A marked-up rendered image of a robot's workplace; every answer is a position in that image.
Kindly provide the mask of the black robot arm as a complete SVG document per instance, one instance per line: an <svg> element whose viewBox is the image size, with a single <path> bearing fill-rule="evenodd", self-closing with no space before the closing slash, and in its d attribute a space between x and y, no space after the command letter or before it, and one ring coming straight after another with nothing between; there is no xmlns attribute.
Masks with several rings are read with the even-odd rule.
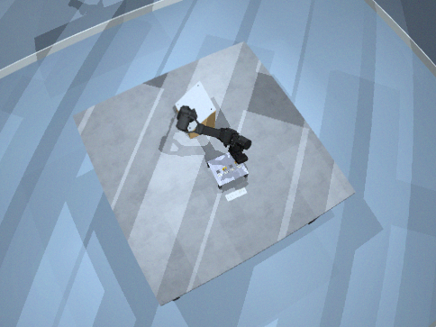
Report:
<svg viewBox="0 0 436 327"><path fill-rule="evenodd" d="M248 150L251 146L251 140L245 138L242 135L239 135L237 131L231 128L220 128L215 129L209 126L205 126L204 124L199 123L197 118L197 113L195 111L195 108L191 109L189 105L182 105L182 107L179 108L177 113L177 124L176 127L178 130L185 132L185 133L197 133L199 135L207 135L211 137L215 137L218 140L220 140L222 143L231 145L234 147L234 145L238 145L241 147L241 152L243 150ZM187 127L190 122L195 121L197 123L197 126L195 127L194 131L188 132Z"/></svg>

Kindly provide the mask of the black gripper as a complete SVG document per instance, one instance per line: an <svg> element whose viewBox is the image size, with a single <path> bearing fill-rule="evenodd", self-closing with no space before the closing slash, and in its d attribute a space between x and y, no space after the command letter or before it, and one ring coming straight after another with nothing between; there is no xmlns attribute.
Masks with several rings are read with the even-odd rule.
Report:
<svg viewBox="0 0 436 327"><path fill-rule="evenodd" d="M225 148L227 148L228 144L223 144ZM246 156L245 153L241 152L241 147L239 147L238 145L234 145L228 148L229 153L232 155L232 157L234 158L234 160L240 165L243 162L248 161L248 157Z"/></svg>

